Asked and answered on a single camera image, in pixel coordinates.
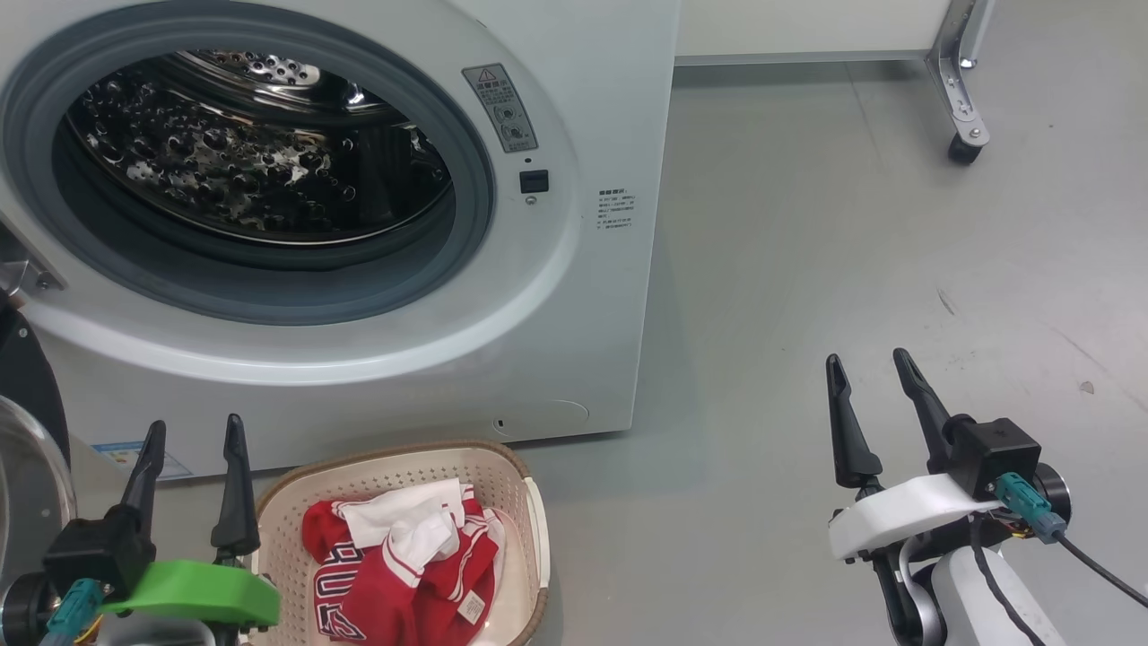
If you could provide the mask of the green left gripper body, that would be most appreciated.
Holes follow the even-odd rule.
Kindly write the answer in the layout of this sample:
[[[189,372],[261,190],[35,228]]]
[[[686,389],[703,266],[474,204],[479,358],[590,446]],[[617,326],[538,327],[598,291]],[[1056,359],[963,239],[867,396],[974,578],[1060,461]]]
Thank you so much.
[[[280,602],[282,598],[270,581],[245,568],[173,560],[148,565],[130,596],[103,602],[100,612],[263,629],[279,624]]]

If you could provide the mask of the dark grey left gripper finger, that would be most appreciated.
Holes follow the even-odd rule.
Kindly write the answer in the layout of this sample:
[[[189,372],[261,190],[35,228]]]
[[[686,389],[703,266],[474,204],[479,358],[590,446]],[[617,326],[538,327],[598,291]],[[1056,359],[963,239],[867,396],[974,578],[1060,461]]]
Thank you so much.
[[[164,469],[165,449],[166,423],[156,420],[149,425],[117,507],[117,517],[126,524],[132,539],[152,539],[154,498],[161,470]]]
[[[219,519],[214,526],[214,565],[235,567],[261,547],[251,469],[242,418],[227,417],[224,439],[227,470]]]

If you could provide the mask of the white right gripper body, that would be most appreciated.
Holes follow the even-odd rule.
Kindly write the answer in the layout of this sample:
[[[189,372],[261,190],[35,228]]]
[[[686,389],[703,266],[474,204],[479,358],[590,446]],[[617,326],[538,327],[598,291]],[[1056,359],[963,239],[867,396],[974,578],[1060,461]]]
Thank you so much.
[[[902,484],[850,504],[829,520],[829,545],[833,559],[853,559],[861,552],[940,528],[972,512],[1001,507],[993,498],[979,503],[947,474],[909,478]]]

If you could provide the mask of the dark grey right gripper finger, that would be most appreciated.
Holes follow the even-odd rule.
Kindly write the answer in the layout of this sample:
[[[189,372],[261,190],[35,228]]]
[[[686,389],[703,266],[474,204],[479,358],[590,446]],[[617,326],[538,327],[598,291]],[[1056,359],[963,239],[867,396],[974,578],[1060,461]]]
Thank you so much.
[[[850,404],[852,388],[839,356],[827,357],[825,372],[835,482],[853,490],[882,490],[878,476],[883,465],[858,425],[858,414]]]
[[[951,413],[944,408],[943,400],[934,394],[906,348],[893,349],[893,361],[902,391],[913,402],[918,415],[929,451],[926,470],[929,474],[943,474],[951,462],[951,442],[944,437],[944,425],[951,420]]]

